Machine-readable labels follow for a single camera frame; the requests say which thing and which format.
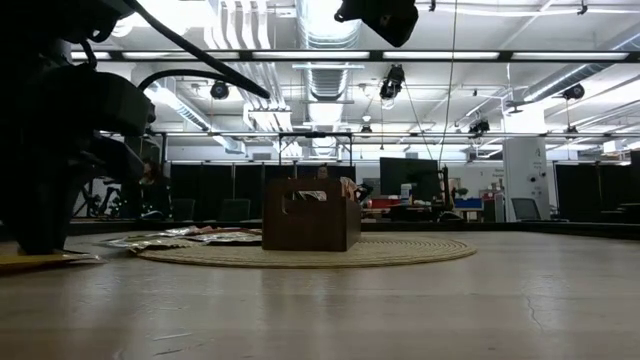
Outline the round woven placemat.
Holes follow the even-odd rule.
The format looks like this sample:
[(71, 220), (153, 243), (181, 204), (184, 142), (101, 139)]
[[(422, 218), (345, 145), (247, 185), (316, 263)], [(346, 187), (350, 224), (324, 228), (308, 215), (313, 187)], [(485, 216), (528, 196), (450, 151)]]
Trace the round woven placemat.
[(145, 250), (141, 259), (174, 264), (265, 269), (346, 269), (417, 265), (472, 256), (461, 241), (415, 235), (366, 233), (346, 252), (264, 250), (258, 246), (213, 246)]

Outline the grey office chair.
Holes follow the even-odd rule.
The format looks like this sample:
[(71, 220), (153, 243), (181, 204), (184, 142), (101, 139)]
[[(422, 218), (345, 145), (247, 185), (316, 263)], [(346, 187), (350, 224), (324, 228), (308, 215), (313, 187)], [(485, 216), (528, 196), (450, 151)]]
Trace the grey office chair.
[(541, 220), (536, 201), (532, 198), (513, 198), (511, 200), (515, 219), (517, 221)]

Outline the dark green chair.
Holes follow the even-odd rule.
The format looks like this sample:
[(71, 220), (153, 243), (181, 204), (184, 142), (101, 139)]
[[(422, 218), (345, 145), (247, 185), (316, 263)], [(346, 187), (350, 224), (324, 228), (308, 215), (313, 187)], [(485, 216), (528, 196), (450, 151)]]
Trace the dark green chair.
[(249, 199), (224, 199), (218, 220), (222, 222), (240, 222), (250, 219), (251, 201)]
[(172, 200), (172, 216), (174, 221), (193, 221), (195, 213), (195, 200), (188, 198), (176, 198)]

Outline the black metal scaffold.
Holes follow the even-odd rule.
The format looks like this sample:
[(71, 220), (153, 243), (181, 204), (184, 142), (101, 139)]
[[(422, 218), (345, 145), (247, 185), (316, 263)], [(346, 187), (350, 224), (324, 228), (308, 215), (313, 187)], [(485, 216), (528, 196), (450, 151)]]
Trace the black metal scaffold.
[(160, 148), (159, 164), (161, 169), (164, 169), (165, 163), (170, 162), (168, 157), (169, 138), (207, 138), (212, 139), (218, 145), (223, 147), (223, 150), (228, 154), (244, 155), (247, 156), (249, 152), (242, 150), (241, 145), (244, 144), (246, 139), (258, 138), (260, 140), (269, 140), (270, 142), (276, 142), (276, 151), (278, 155), (278, 164), (283, 163), (283, 152), (288, 149), (293, 142), (296, 142), (298, 138), (304, 139), (334, 139), (336, 141), (336, 152), (340, 153), (339, 147), (344, 146), (349, 152), (349, 166), (353, 166), (353, 146), (355, 144), (355, 138), (379, 138), (381, 140), (380, 145), (384, 145), (384, 139), (386, 137), (400, 137), (400, 138), (416, 138), (426, 140), (431, 137), (444, 137), (445, 133), (425, 133), (421, 132), (321, 132), (321, 131), (308, 131), (308, 132), (233, 132), (233, 131), (209, 131), (209, 132), (156, 132), (146, 130), (143, 135), (140, 135), (141, 139), (148, 139), (153, 142), (156, 137), (161, 138), (161, 142), (158, 145)]

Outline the black partition wall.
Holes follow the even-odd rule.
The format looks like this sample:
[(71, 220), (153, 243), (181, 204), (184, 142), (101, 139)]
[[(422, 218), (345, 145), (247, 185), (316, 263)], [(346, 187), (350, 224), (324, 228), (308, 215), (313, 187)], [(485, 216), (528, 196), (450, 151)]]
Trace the black partition wall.
[(640, 224), (640, 175), (631, 165), (559, 164), (554, 170), (561, 219)]
[[(316, 166), (305, 165), (182, 165), (171, 166), (171, 194), (173, 199), (195, 200), (194, 221), (218, 220), (224, 199), (249, 199), (250, 219), (262, 221), (264, 198), (268, 184), (275, 179), (314, 179)], [(353, 167), (331, 167), (328, 179), (354, 179)]]

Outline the black overhead crossbeam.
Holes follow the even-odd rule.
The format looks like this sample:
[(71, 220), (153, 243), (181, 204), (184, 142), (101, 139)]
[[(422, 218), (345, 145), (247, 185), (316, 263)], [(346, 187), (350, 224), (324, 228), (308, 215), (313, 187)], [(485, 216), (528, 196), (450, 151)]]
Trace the black overhead crossbeam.
[(464, 62), (464, 63), (640, 63), (628, 51), (436, 51), (436, 50), (238, 50), (211, 51), (225, 62)]

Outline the black monitor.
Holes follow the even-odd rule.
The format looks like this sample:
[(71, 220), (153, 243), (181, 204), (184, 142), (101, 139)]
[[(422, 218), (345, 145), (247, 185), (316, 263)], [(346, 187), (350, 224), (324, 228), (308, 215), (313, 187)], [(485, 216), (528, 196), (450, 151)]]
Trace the black monitor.
[(439, 168), (436, 160), (381, 158), (380, 192), (400, 195), (402, 184), (414, 184), (413, 197), (431, 201), (441, 193)]

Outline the white pillar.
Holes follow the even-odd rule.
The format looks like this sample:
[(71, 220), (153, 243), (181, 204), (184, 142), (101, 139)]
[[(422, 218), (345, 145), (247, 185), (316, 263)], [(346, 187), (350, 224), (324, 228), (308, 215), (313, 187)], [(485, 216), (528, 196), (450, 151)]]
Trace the white pillar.
[(513, 198), (536, 201), (541, 220), (550, 219), (549, 171), (543, 138), (507, 139), (503, 146), (505, 211), (507, 222), (515, 219)]

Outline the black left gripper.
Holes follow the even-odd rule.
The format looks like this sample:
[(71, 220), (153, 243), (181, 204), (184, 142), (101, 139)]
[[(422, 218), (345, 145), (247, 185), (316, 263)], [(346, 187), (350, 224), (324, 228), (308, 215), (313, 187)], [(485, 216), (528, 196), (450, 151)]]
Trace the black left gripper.
[[(154, 121), (154, 105), (126, 78), (83, 64), (44, 71), (0, 95), (0, 119), (44, 130), (139, 136)], [(64, 249), (76, 199), (88, 182), (134, 182), (143, 174), (142, 160), (123, 142), (101, 135), (73, 142), (52, 159), (43, 225), (38, 187), (46, 145), (33, 134), (0, 134), (0, 221), (26, 254)]]

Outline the brown wooden tea box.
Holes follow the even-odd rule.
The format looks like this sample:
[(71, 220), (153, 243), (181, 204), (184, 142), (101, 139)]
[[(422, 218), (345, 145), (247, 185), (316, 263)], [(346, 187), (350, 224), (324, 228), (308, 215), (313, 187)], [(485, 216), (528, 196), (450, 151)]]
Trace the brown wooden tea box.
[[(326, 201), (295, 199), (296, 191), (324, 191)], [(264, 198), (262, 248), (346, 252), (361, 238), (361, 208), (342, 196), (337, 179), (275, 179)]]

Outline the white rectangular air duct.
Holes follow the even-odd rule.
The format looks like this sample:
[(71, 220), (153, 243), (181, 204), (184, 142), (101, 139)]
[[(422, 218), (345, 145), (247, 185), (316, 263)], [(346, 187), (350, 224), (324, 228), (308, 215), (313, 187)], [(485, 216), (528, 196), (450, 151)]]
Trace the white rectangular air duct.
[(194, 125), (201, 132), (206, 133), (215, 142), (221, 145), (226, 153), (245, 154), (246, 146), (243, 142), (232, 139), (230, 136), (219, 135), (220, 130), (213, 126), (208, 118), (200, 111), (181, 100), (171, 90), (153, 83), (150, 88), (144, 90), (144, 94), (154, 103), (167, 105), (183, 120)]

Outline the silver ventilation duct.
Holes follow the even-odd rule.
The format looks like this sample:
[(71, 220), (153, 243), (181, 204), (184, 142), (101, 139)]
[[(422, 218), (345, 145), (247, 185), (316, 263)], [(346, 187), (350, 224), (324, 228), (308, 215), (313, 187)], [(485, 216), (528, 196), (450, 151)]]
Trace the silver ventilation duct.
[[(359, 42), (360, 20), (338, 22), (334, 15), (342, 0), (295, 0), (300, 47), (306, 50), (352, 50)], [(304, 71), (307, 117), (314, 125), (341, 121), (350, 70), (347, 63), (312, 63)]]

